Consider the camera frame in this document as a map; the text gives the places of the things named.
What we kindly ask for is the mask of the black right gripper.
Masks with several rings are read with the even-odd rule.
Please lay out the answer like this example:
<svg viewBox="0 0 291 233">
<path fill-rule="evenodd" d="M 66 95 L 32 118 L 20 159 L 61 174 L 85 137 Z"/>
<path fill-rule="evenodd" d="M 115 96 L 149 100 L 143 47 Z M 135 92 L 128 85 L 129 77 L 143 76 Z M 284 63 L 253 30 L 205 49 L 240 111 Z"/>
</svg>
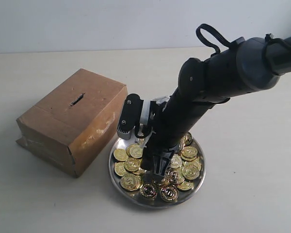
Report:
<svg viewBox="0 0 291 233">
<path fill-rule="evenodd" d="M 154 133 L 143 149 L 140 167 L 152 171 L 153 179 L 161 182 L 177 151 L 173 147 L 209 109 L 209 102 L 190 101 L 174 93 L 155 119 Z"/>
</svg>

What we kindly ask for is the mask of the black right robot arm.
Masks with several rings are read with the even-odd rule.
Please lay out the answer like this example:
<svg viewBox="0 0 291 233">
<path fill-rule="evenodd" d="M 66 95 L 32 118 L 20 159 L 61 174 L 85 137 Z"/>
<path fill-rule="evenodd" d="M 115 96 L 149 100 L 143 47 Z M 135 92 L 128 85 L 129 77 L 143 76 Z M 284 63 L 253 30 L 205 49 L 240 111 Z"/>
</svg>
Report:
<svg viewBox="0 0 291 233">
<path fill-rule="evenodd" d="M 290 72 L 291 37 L 239 39 L 205 61 L 188 59 L 177 89 L 154 116 L 141 168 L 163 179 L 181 138 L 209 109 L 232 97 L 271 89 Z"/>
</svg>

